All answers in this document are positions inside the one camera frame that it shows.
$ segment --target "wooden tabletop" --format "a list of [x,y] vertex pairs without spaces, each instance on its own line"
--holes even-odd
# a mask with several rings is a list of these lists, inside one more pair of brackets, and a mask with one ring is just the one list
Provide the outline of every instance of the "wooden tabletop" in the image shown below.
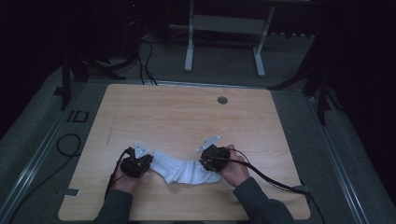
[[[218,98],[228,103],[222,105]],[[93,220],[103,205],[117,159],[134,142],[183,161],[197,161],[205,137],[220,135],[218,147],[234,144],[274,180],[301,185],[272,95],[267,90],[109,85],[65,196],[61,220]],[[254,172],[269,198],[278,199],[295,219],[310,211],[303,195],[277,189]],[[224,180],[216,184],[166,184],[148,170],[134,196],[131,220],[247,220]]]

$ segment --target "white sock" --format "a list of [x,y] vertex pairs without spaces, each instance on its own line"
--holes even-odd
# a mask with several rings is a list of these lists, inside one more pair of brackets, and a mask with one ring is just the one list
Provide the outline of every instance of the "white sock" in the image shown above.
[[178,161],[161,151],[154,151],[150,168],[163,176],[166,183],[173,182],[197,185],[215,183],[221,180],[221,175],[207,171],[198,161]]

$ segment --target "gray sleeve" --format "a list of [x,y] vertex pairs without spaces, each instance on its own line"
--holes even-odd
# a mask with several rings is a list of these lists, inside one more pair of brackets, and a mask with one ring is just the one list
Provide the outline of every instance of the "gray sleeve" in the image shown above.
[[250,223],[294,223],[286,205],[268,199],[253,177],[239,185],[233,194],[244,207]]
[[113,189],[111,190],[99,212],[94,224],[127,224],[131,212],[132,194]]

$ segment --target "person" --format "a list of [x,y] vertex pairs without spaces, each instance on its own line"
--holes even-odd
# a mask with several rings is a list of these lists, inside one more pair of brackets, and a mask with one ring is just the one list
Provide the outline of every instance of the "person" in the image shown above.
[[[230,149],[231,160],[245,161],[244,157],[236,154],[233,145],[226,148]],[[244,207],[250,223],[294,223],[286,205],[278,200],[269,199],[256,180],[250,176],[246,166],[229,162],[219,174],[229,185],[235,187],[233,194]],[[95,224],[128,223],[133,195],[140,178],[124,175],[119,167],[115,179],[118,180],[108,193],[98,217],[93,222]]]

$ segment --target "white fabric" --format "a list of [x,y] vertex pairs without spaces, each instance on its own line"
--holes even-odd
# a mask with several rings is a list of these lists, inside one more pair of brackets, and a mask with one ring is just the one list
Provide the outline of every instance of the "white fabric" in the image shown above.
[[166,183],[173,182],[197,185],[215,183],[221,180],[221,175],[207,171],[198,161],[178,161],[161,151],[154,151],[150,168],[163,176]]

